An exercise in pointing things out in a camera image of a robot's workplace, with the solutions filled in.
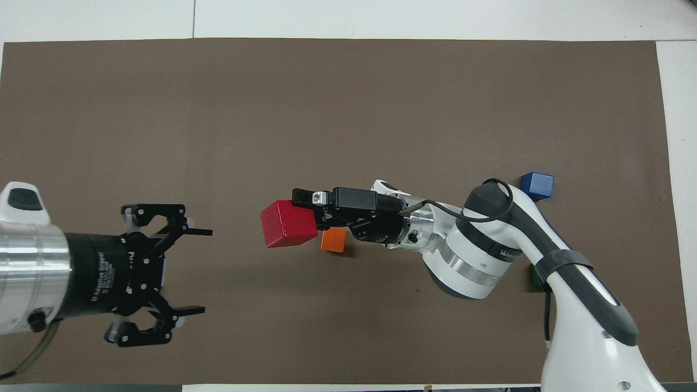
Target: black cable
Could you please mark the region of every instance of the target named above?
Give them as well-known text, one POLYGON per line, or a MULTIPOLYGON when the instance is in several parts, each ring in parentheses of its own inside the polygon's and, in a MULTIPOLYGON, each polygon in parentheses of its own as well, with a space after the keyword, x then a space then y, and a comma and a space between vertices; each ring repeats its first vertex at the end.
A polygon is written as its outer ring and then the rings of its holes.
POLYGON ((549 290, 544 290, 544 341, 551 341, 549 337, 549 308, 552 302, 552 292, 549 290))
POLYGON ((51 322, 51 324, 49 324, 46 328, 46 332, 44 332, 43 336, 41 337, 41 340, 39 340, 39 343, 36 345, 36 347, 34 347, 31 353, 29 353, 29 355, 14 370, 0 375, 0 380, 16 376, 21 372, 24 372, 26 369, 29 369, 29 367, 34 362, 36 362, 37 359, 39 359, 41 354, 43 354, 44 351, 46 351, 48 346, 51 344, 51 340, 53 340, 53 337, 56 335, 56 332, 58 331, 58 324, 59 321, 51 322))
POLYGON ((490 183, 490 182, 495 182, 495 183, 499 183, 499 184, 503 185, 504 188, 506 188, 506 192, 508 192, 508 195, 507 195, 508 202, 506 203, 506 207, 500 213, 497 213, 496 215, 492 215, 492 216, 489 216, 486 218, 472 218, 470 216, 465 216, 461 213, 454 212, 454 211, 450 210, 449 208, 447 208, 446 206, 443 206, 442 204, 435 202, 433 200, 430 200, 430 199, 422 200, 420 203, 417 203, 416 205, 414 205, 412 207, 408 207, 407 209, 402 210, 400 212, 400 214, 403 216, 408 216, 412 212, 414 212, 418 209, 421 209, 426 204, 431 204, 434 207, 436 207, 440 210, 443 210, 447 214, 454 216, 455 218, 464 219, 468 222, 474 222, 474 223, 493 222, 493 221, 501 218, 505 214, 507 214, 508 211, 510 211, 511 207, 513 207, 513 190, 511 190, 511 187, 507 183, 505 183, 505 181, 500 180, 500 179, 488 179, 488 180, 484 181, 482 184, 486 184, 486 183, 490 183))

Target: red cube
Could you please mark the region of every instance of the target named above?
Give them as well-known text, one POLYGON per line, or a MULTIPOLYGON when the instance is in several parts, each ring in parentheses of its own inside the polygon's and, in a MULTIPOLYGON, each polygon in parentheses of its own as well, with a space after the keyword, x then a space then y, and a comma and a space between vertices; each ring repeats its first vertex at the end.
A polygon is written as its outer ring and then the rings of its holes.
POLYGON ((276 200, 266 207, 261 226, 267 248, 300 245, 317 236, 313 210, 294 206, 291 200, 276 200))

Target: orange cube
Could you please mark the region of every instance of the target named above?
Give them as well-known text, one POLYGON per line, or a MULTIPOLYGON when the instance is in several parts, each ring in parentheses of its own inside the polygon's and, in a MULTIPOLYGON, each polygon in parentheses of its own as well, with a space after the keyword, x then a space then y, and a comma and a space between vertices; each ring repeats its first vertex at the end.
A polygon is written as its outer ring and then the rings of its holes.
POLYGON ((330 252, 344 252, 346 245, 346 230, 338 227, 331 227, 329 230, 322 232, 322 249, 330 252))

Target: black strap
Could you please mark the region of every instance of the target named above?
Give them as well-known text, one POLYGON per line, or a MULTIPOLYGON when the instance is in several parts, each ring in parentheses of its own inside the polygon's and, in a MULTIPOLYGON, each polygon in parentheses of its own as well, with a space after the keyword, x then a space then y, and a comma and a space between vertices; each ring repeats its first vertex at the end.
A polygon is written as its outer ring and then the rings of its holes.
POLYGON ((498 243, 491 237, 479 231, 473 224, 464 219, 457 219, 455 225, 471 243, 477 248, 486 252, 489 256, 501 260, 502 262, 512 263, 518 257, 522 256, 523 251, 516 248, 511 248, 502 243, 498 243))
POLYGON ((539 276, 539 281, 544 284, 552 273, 566 264, 580 264, 593 269, 593 265, 581 253, 575 250, 557 249, 547 253, 535 264, 535 272, 539 276))

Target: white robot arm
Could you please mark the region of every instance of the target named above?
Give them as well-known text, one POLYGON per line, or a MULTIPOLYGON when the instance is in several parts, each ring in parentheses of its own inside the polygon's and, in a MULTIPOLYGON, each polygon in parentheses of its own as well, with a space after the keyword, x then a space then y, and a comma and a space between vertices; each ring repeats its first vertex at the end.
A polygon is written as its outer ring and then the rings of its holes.
POLYGON ((639 352, 627 309, 518 188, 487 180, 459 208, 377 180, 371 190, 295 189, 292 202, 314 211, 319 230, 347 227, 361 241, 419 252, 434 281, 458 297, 487 297, 525 254, 557 302, 544 392, 665 391, 639 352))

